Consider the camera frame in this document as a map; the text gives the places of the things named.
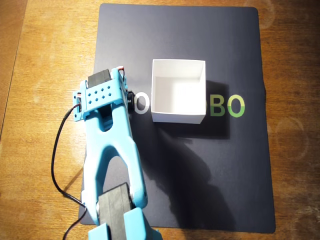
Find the open white box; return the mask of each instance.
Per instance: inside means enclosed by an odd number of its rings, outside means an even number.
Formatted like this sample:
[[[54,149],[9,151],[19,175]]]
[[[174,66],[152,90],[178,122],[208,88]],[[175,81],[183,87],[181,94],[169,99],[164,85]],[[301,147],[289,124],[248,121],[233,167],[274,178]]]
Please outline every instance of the open white box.
[[[206,62],[154,59],[151,115],[154,122],[200,124],[206,115]]]

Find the robotic arm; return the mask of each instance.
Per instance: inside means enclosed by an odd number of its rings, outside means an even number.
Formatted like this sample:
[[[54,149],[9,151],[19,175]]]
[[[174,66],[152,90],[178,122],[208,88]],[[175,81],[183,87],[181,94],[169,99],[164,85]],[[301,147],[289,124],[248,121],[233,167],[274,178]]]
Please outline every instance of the robotic arm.
[[[73,93],[73,104],[80,104],[74,110],[74,120],[84,120],[86,129],[81,200],[98,226],[88,233],[89,240],[162,240],[142,212],[148,197],[132,138],[128,103],[134,106],[123,67],[88,77]],[[108,164],[114,156],[120,156],[126,164],[130,186],[122,184],[103,193]]]

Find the wood grain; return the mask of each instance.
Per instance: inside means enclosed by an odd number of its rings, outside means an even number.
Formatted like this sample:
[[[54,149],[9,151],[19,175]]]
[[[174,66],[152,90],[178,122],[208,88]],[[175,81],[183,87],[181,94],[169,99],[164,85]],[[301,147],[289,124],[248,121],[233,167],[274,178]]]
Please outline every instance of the wood grain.
[[[92,74],[102,1],[29,0],[0,142],[0,239],[61,239],[78,206],[55,189],[50,164],[72,91]],[[121,1],[165,4],[164,1]],[[276,215],[274,234],[160,228],[170,240],[320,239],[319,1],[201,0],[173,5],[254,6],[259,10]],[[83,123],[60,136],[56,178],[80,197]],[[78,225],[68,239],[87,239]]]
[[[27,0],[0,1],[0,137]]]

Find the mat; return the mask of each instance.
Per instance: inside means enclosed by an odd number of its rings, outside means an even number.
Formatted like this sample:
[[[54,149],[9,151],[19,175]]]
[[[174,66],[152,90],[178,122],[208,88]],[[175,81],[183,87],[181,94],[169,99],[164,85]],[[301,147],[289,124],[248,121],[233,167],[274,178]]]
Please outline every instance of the mat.
[[[202,123],[153,123],[153,59],[204,60]],[[272,233],[275,211],[258,12],[250,7],[102,4],[94,72],[124,66],[153,227]],[[104,190],[129,182],[119,157]],[[83,224],[91,224],[87,215]]]

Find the table surface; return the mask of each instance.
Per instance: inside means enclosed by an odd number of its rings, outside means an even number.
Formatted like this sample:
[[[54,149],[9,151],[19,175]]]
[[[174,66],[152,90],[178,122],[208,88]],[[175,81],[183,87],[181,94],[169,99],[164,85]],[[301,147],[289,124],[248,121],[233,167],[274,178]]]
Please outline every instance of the table surface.
[[[0,136],[2,240],[61,239],[78,217],[78,206],[55,189],[50,165],[72,91],[93,73],[101,3],[0,3],[0,121],[5,113]],[[161,0],[119,3],[168,4]],[[160,228],[164,239],[320,239],[319,3],[201,0],[192,4],[253,6],[259,11],[276,231]],[[191,3],[173,0],[170,4]],[[55,173],[59,185],[77,198],[85,145],[83,122],[69,119],[60,136]],[[87,239],[92,228],[77,225],[68,239]]]

